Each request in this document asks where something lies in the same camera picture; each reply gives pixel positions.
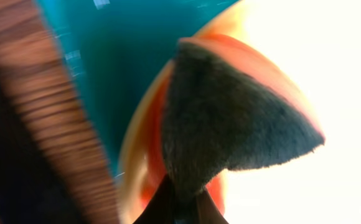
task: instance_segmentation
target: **wooden table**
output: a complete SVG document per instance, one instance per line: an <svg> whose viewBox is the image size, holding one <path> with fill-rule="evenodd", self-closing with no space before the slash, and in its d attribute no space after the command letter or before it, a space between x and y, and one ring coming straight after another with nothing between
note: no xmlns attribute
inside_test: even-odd
<svg viewBox="0 0 361 224"><path fill-rule="evenodd" d="M0 82L92 223L117 223L101 143L31 0L0 0Z"/></svg>

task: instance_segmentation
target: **wooden surface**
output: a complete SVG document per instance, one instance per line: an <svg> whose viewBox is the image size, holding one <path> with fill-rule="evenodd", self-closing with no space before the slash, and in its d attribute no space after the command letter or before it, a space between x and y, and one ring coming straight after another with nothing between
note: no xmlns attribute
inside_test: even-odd
<svg viewBox="0 0 361 224"><path fill-rule="evenodd" d="M92 223L117 223L101 144L30 0L0 0L0 82Z"/></svg>

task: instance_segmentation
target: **wood grain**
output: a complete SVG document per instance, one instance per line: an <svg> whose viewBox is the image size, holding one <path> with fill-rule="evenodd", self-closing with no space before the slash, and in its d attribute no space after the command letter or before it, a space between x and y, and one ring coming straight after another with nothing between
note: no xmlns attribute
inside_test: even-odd
<svg viewBox="0 0 361 224"><path fill-rule="evenodd" d="M0 82L84 214L117 223L102 146L31 0L0 0Z"/></svg>

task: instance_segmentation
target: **teal surface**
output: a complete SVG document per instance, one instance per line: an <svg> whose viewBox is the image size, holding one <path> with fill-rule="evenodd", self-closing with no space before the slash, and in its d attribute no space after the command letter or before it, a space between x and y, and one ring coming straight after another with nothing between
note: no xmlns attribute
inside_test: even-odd
<svg viewBox="0 0 361 224"><path fill-rule="evenodd" d="M236 0L37 0L117 174L140 99L174 53Z"/></svg>

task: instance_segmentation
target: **black pointed object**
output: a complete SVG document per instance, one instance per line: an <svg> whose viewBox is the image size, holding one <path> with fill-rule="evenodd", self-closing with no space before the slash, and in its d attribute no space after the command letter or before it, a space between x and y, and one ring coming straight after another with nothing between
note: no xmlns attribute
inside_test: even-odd
<svg viewBox="0 0 361 224"><path fill-rule="evenodd" d="M223 169L259 169L311 152L324 136L303 94L248 46L184 39L161 126L162 154L188 203Z"/></svg>
<svg viewBox="0 0 361 224"><path fill-rule="evenodd" d="M0 219L87 223L0 87Z"/></svg>
<svg viewBox="0 0 361 224"><path fill-rule="evenodd" d="M209 193L203 190L187 205L178 201L175 188L166 175L144 212L134 224L228 224Z"/></svg>

